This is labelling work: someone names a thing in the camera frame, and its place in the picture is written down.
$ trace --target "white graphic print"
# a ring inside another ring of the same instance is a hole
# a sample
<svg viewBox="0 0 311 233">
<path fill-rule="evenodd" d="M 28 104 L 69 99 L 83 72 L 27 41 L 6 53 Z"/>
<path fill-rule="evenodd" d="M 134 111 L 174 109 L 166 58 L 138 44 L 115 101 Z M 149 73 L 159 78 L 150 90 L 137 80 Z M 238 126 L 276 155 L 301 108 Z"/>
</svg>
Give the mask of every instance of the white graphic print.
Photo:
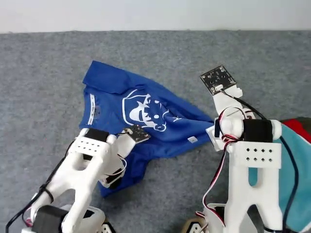
<svg viewBox="0 0 311 233">
<path fill-rule="evenodd" d="M 143 128 L 151 127 L 163 132 L 166 130 L 164 115 L 168 112 L 169 110 L 158 100 L 153 100 L 150 94 L 140 95 L 137 89 L 122 99 L 123 119 L 129 125 L 139 124 Z"/>
</svg>

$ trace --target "shirt tag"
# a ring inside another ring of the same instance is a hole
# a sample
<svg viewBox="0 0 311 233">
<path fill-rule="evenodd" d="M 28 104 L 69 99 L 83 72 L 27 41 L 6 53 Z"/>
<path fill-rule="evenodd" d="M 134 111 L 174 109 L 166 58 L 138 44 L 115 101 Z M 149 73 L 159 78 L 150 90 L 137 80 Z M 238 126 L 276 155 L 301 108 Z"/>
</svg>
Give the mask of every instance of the shirt tag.
<svg viewBox="0 0 311 233">
<path fill-rule="evenodd" d="M 93 124 L 94 115 L 95 115 L 95 96 L 93 94 L 89 94 L 90 100 L 91 100 L 91 111 L 89 113 L 89 119 L 87 124 L 91 125 Z"/>
<path fill-rule="evenodd" d="M 190 141 L 191 143 L 195 143 L 198 141 L 198 139 L 195 136 L 189 137 L 188 141 Z"/>
</svg>

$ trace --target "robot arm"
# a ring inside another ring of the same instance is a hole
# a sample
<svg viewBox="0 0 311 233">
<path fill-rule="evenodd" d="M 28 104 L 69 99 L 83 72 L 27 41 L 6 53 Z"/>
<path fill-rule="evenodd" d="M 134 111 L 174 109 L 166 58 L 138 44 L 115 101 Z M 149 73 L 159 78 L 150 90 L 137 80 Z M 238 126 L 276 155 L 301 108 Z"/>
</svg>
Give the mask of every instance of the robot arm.
<svg viewBox="0 0 311 233">
<path fill-rule="evenodd" d="M 280 122 L 257 120 L 252 111 L 243 108 L 237 100 L 242 91 L 223 66 L 203 74 L 201 79 L 212 94 L 219 115 L 206 132 L 215 150 L 225 150 L 230 157 L 228 202 L 204 204 L 206 229 L 209 233 L 255 233 L 247 210 L 256 204 L 267 231 L 281 231 L 282 212 L 278 205 L 281 144 L 273 143 L 281 136 Z M 248 181 L 250 167 L 258 169 L 255 186 Z"/>
<path fill-rule="evenodd" d="M 82 129 L 46 187 L 53 199 L 66 190 L 74 189 L 73 205 L 62 209 L 46 206 L 51 204 L 51 197 L 43 192 L 31 206 L 32 229 L 23 229 L 22 233 L 54 233 L 59 228 L 63 233 L 101 232 L 104 213 L 89 207 L 96 183 L 100 181 L 109 187 L 121 179 L 126 168 L 125 157 L 135 144 L 149 138 L 137 125 L 125 129 L 118 138 L 107 132 Z M 86 219 L 87 212 L 92 212 L 91 220 Z M 80 224 L 82 221 L 89 222 L 87 227 L 85 223 Z"/>
</svg>

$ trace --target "blue t-shirt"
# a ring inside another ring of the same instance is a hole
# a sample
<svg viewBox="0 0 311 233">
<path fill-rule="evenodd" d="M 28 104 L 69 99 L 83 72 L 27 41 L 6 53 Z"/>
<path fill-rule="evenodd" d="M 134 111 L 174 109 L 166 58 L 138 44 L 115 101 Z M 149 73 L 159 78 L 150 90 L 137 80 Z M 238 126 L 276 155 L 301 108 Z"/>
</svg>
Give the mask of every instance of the blue t-shirt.
<svg viewBox="0 0 311 233">
<path fill-rule="evenodd" d="M 213 120 L 150 79 L 93 61 L 83 83 L 85 111 L 80 128 L 117 134 L 138 124 L 151 135 L 127 156 L 120 186 L 101 187 L 104 197 L 139 182 L 150 160 L 177 156 L 210 141 L 205 129 Z"/>
</svg>

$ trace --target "floor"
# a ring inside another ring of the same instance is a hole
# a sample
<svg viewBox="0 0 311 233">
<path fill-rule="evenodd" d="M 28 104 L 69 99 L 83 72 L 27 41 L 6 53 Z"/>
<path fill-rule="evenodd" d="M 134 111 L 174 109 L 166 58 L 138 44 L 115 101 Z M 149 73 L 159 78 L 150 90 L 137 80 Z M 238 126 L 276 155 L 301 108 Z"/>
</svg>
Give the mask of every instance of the floor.
<svg viewBox="0 0 311 233">
<path fill-rule="evenodd" d="M 268 118 L 311 116 L 311 32 L 65 32 L 0 34 L 0 228 L 25 205 L 78 134 L 82 79 L 92 60 L 149 77 L 211 117 L 198 76 L 225 65 Z M 117 232 L 177 233 L 201 210 L 221 154 L 207 143 L 153 160 L 145 178 L 106 199 Z M 209 202 L 226 202 L 227 162 Z M 71 203 L 73 193 L 58 204 Z M 20 220 L 11 232 L 20 232 Z"/>
</svg>

